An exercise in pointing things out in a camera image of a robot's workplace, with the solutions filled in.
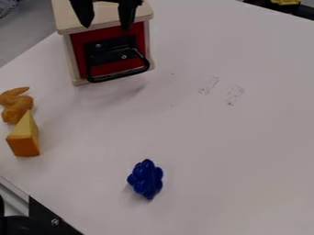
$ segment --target plastic toy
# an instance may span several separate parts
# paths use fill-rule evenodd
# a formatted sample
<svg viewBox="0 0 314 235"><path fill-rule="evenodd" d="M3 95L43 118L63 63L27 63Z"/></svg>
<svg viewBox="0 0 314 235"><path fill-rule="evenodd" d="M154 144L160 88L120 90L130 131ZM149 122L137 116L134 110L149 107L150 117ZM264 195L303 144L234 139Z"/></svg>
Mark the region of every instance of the plastic toy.
<svg viewBox="0 0 314 235"><path fill-rule="evenodd" d="M135 165L132 174L128 177L128 183L137 194L152 200L163 188L162 178L162 168L155 167L151 160L146 159Z"/></svg>
<svg viewBox="0 0 314 235"><path fill-rule="evenodd" d="M1 114L4 122L16 124L33 107L33 98L29 95L21 95L28 89L29 87L20 87L0 95L0 106L5 108Z"/></svg>

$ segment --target floor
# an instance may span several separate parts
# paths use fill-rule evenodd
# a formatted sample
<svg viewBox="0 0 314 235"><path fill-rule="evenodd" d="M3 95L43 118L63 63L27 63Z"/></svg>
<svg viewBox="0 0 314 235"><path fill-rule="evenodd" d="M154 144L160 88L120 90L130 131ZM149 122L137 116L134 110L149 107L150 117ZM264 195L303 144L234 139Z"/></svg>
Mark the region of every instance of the floor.
<svg viewBox="0 0 314 235"><path fill-rule="evenodd" d="M21 0L0 19L0 68L54 31L50 0Z"/></svg>

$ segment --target yellow object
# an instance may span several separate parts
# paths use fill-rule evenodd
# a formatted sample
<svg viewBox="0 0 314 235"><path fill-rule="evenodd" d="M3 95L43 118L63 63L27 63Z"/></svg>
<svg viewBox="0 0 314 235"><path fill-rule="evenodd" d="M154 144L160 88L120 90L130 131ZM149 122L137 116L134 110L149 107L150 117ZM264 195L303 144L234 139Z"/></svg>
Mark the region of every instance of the yellow object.
<svg viewBox="0 0 314 235"><path fill-rule="evenodd" d="M30 110L19 120L6 141L16 156L39 155L39 130Z"/></svg>
<svg viewBox="0 0 314 235"><path fill-rule="evenodd" d="M5 108L1 114L4 122L16 124L33 107L33 98L28 95L21 95L28 89L29 87L20 87L0 95L0 106Z"/></svg>
<svg viewBox="0 0 314 235"><path fill-rule="evenodd" d="M298 5L301 0L271 0L273 4L279 4L281 6Z"/></svg>

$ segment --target orange toy food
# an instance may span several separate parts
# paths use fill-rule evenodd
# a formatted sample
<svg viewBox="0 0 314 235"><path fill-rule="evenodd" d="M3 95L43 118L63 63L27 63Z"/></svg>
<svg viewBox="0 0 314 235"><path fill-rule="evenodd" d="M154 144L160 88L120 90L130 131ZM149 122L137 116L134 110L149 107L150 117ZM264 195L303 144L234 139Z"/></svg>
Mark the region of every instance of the orange toy food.
<svg viewBox="0 0 314 235"><path fill-rule="evenodd" d="M4 122L16 124L33 107L33 98L21 95L28 90L29 87L20 87L0 95L0 106L5 108L1 114Z"/></svg>

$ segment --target toy cheese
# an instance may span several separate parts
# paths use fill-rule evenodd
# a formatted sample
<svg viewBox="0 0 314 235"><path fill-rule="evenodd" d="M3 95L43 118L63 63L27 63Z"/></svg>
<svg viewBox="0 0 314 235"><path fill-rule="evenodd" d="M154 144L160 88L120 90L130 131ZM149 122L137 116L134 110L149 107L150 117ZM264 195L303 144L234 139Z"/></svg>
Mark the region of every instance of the toy cheese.
<svg viewBox="0 0 314 235"><path fill-rule="evenodd" d="M39 130L30 110L19 120L6 141L16 156L39 155Z"/></svg>

